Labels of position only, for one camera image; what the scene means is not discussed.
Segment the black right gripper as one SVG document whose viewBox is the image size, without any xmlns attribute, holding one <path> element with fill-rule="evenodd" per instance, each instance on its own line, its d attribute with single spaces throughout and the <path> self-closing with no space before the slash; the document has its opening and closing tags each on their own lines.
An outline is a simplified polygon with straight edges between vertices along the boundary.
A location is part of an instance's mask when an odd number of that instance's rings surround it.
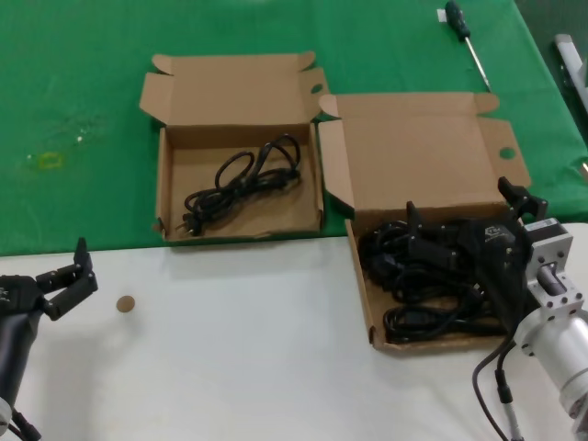
<svg viewBox="0 0 588 441">
<path fill-rule="evenodd" d="M 506 331 L 516 329 L 528 303 L 526 265 L 529 251 L 523 235 L 523 218 L 545 219 L 548 202 L 533 196 L 505 176 L 498 190 L 508 210 L 495 217 L 456 219 L 425 224 L 411 201 L 406 203 L 408 256 L 443 270 L 458 270 L 457 243 L 473 264 L 476 281 L 484 289 Z"/>
</svg>

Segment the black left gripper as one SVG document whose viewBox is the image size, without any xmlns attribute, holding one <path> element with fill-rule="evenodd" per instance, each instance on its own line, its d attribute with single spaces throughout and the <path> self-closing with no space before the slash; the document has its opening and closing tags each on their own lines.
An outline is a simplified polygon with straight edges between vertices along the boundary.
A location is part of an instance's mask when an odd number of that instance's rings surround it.
<svg viewBox="0 0 588 441">
<path fill-rule="evenodd" d="M 1 277 L 1 399 L 14 405 L 42 312 L 59 320 L 98 290 L 86 239 L 73 263 L 36 277 Z"/>
</svg>

